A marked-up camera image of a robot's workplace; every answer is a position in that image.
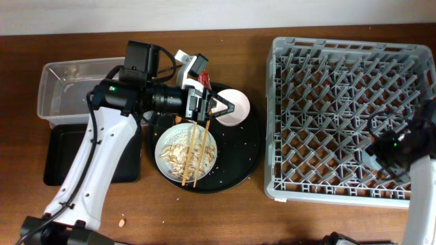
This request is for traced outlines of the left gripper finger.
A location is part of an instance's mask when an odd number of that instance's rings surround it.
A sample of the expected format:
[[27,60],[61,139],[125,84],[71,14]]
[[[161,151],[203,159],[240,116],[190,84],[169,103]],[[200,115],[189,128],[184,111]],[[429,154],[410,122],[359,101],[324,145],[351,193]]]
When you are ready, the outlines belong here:
[[229,109],[234,109],[234,104],[227,99],[223,98],[221,95],[218,95],[216,92],[208,89],[208,109],[213,109],[217,106],[217,103],[222,103],[224,106]]
[[234,112],[234,108],[226,108],[223,110],[218,110],[217,108],[212,108],[208,111],[207,119],[218,118],[220,116],[225,116]]

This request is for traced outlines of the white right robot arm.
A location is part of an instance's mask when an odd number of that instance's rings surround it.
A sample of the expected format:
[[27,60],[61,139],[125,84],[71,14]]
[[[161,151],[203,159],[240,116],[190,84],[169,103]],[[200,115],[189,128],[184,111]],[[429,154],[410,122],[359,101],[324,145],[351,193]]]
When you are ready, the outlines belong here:
[[[372,120],[380,114],[403,119],[406,127],[374,134]],[[364,164],[392,174],[387,180],[408,175],[411,197],[403,244],[435,243],[435,100],[427,99],[407,119],[396,112],[376,112],[367,121],[374,141],[362,153]]]

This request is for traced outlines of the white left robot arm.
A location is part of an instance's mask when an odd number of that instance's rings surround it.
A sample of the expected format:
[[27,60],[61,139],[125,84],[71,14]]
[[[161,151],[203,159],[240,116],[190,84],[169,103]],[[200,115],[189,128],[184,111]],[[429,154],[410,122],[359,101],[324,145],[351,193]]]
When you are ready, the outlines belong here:
[[18,244],[113,244],[99,233],[108,187],[140,129],[145,112],[202,122],[234,111],[234,104],[190,80],[182,86],[103,79],[87,94],[89,122],[66,179],[41,218],[28,216]]

